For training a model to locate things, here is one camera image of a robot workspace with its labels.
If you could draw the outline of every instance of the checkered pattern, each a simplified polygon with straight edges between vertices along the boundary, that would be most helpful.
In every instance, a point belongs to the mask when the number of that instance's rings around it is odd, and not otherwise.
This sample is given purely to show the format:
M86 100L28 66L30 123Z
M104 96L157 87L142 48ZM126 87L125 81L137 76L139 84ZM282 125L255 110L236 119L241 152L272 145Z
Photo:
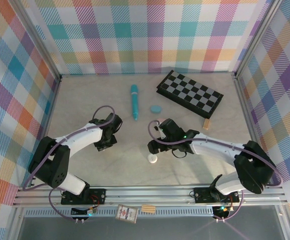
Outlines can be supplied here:
M262 147L282 173L290 203L290 0L276 13L242 85Z
M55 79L7 0L0 0L0 239L40 139Z
M79 75L227 71L258 1L22 2L60 72Z
M223 97L219 92L173 70L157 88L158 93L171 97L175 102L205 118L211 117Z

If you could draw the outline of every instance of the folded chess board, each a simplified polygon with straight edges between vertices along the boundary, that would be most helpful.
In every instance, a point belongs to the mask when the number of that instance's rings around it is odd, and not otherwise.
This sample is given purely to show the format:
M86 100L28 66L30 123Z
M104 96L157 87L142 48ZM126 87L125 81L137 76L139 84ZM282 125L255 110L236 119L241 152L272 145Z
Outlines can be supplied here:
M173 70L157 86L157 93L209 119L224 95Z

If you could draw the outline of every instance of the small wooden block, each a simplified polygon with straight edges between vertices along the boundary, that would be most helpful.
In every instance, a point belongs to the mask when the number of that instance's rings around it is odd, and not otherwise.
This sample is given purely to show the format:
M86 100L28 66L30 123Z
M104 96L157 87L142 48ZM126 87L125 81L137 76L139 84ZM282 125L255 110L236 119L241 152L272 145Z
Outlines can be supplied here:
M155 214L156 213L156 207L152 205L142 205L141 206L141 211L144 213L150 213L150 214Z
M205 119L205 122L204 122L204 125L203 125L203 129L208 130L209 129L209 126L210 126L210 119L209 118L206 118Z

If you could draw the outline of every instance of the light blue eraser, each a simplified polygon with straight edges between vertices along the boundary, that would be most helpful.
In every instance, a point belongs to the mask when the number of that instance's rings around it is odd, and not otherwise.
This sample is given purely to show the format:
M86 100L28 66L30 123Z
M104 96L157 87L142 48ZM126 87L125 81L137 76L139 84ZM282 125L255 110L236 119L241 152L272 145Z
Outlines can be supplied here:
M161 112L161 106L153 105L153 106L150 107L150 111L153 114L159 114Z

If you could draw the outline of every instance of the blue marker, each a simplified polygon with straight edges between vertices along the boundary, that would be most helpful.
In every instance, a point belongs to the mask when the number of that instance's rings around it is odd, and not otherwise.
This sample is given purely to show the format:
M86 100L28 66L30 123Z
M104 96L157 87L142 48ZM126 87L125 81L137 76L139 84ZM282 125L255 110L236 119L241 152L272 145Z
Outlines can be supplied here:
M132 85L130 89L131 93L131 105L133 108L133 116L134 119L137 121L138 120L138 87L137 85Z

